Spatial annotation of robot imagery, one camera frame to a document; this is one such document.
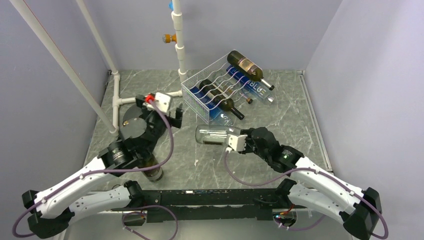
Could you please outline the dark green wine bottle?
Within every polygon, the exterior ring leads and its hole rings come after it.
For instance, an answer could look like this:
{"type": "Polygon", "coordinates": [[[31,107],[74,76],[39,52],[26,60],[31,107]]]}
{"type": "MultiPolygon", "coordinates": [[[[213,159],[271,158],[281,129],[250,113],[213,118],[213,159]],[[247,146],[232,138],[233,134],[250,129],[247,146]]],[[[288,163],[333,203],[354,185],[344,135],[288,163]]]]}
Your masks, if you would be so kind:
{"type": "Polygon", "coordinates": [[[230,97],[226,97],[224,92],[220,90],[214,83],[209,79],[205,79],[200,82],[199,89],[207,97],[209,97],[212,102],[220,107],[225,112],[233,113],[239,120],[243,120],[245,115],[242,114],[234,104],[234,101],[230,97]]]}

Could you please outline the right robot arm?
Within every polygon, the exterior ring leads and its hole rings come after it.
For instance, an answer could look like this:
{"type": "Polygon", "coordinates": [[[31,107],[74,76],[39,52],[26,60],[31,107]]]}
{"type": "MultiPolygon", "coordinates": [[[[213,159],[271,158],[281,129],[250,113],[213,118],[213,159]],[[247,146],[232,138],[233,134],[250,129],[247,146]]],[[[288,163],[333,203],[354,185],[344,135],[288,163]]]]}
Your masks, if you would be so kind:
{"type": "Polygon", "coordinates": [[[284,180],[275,194],[276,203],[287,208],[300,205],[339,221],[359,240],[385,240],[388,226],[382,216],[380,194],[372,187],[362,189],[316,165],[299,150],[280,144],[265,127],[242,129],[241,154],[253,153],[284,180]]]}

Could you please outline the clear glass bottle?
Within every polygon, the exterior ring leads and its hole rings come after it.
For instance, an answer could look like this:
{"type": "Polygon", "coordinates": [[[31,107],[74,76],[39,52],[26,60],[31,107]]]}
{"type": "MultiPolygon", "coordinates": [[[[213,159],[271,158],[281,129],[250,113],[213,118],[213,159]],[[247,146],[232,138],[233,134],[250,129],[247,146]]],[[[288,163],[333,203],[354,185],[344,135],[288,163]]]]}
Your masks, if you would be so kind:
{"type": "Polygon", "coordinates": [[[229,135],[238,136],[241,129],[227,125],[198,125],[195,129],[195,140],[204,145],[227,145],[229,135]]]}

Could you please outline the dark wine bottle brown label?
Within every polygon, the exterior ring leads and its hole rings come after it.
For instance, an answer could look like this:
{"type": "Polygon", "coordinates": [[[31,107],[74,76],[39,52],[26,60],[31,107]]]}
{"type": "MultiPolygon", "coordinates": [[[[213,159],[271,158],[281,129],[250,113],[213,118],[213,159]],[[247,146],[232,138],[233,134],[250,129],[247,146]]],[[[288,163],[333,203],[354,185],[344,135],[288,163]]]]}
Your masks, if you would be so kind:
{"type": "Polygon", "coordinates": [[[275,88],[273,84],[270,84],[265,80],[263,70],[239,51],[232,50],[229,52],[226,60],[239,72],[248,77],[252,82],[261,82],[270,91],[275,88]]]}

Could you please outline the blue glass bottle silver cap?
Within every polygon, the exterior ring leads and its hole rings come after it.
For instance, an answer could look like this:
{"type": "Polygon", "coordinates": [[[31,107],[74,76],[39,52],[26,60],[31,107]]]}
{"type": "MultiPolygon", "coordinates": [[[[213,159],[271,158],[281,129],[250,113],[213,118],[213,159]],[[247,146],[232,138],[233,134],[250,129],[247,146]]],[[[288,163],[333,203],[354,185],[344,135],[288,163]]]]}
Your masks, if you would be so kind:
{"type": "Polygon", "coordinates": [[[250,80],[247,76],[239,72],[232,65],[226,68],[226,72],[234,83],[240,87],[243,87],[245,92],[252,94],[257,100],[265,104],[274,103],[275,98],[272,94],[272,91],[264,86],[261,82],[250,80]]]}

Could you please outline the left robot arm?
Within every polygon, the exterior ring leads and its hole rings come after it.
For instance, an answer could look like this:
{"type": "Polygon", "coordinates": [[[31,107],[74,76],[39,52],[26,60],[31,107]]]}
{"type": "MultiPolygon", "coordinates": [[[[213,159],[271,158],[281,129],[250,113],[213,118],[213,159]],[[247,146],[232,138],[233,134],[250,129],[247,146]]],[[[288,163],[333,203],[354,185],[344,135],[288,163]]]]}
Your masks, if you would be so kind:
{"type": "Polygon", "coordinates": [[[138,95],[123,117],[118,137],[87,165],[60,183],[43,191],[22,195],[31,236],[53,237],[76,221],[104,210],[139,209],[144,203],[140,185],[134,181],[110,191],[90,194],[96,186],[126,173],[140,172],[149,181],[163,175],[163,163],[154,156],[159,138],[180,128],[184,111],[169,114],[172,98],[164,93],[138,95]]]}

